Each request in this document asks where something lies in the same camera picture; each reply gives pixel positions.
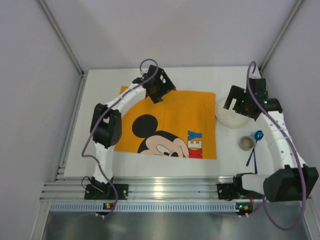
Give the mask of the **white round plate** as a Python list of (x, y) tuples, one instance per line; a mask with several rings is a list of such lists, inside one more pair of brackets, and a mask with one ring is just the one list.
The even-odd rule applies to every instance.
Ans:
[(217, 120), (228, 128), (239, 129), (244, 127), (249, 122), (250, 119), (246, 116), (236, 113), (233, 110), (233, 107), (236, 103), (235, 99), (231, 102), (230, 108), (225, 109), (224, 105), (226, 100), (227, 100), (227, 96), (220, 99), (215, 104), (215, 116)]

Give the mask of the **orange Mickey placemat cloth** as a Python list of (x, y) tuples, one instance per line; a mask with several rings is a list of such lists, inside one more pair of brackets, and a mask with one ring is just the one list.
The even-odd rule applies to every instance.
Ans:
[(146, 98), (122, 118), (118, 152), (215, 160), (216, 95), (173, 90), (159, 103)]

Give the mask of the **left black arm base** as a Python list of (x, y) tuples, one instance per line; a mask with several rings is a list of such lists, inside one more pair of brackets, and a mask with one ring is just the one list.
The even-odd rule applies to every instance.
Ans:
[[(118, 195), (118, 200), (126, 200), (129, 193), (128, 184), (115, 184), (115, 189)], [(85, 200), (115, 200), (116, 192), (111, 185), (107, 184), (106, 186), (96, 186), (88, 184), (86, 186), (84, 199)]]

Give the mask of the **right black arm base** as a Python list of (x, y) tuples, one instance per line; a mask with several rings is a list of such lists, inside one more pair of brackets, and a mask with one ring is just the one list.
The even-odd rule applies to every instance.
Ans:
[(244, 190), (240, 185), (236, 185), (235, 183), (219, 183), (216, 185), (218, 199), (219, 200), (240, 200), (250, 199), (250, 194), (247, 190)]

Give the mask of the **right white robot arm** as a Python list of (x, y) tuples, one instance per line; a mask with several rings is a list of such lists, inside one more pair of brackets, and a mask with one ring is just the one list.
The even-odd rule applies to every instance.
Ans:
[(296, 150), (287, 130), (283, 109), (276, 98), (269, 98), (264, 78), (251, 78), (242, 88), (231, 86), (224, 109), (231, 107), (237, 114), (254, 119), (263, 133), (273, 162), (268, 175), (239, 173), (233, 182), (245, 191), (264, 195), (271, 202), (307, 199), (319, 178), (318, 170), (309, 167)]

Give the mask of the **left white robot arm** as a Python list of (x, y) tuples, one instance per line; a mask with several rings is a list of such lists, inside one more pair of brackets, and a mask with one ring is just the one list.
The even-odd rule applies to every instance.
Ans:
[(114, 100), (95, 106), (90, 136), (95, 146), (96, 167), (93, 174), (99, 183), (108, 184), (113, 178), (115, 145), (122, 136), (122, 117), (146, 98), (156, 104), (176, 87), (162, 68), (150, 65), (148, 71), (134, 79), (131, 85)]

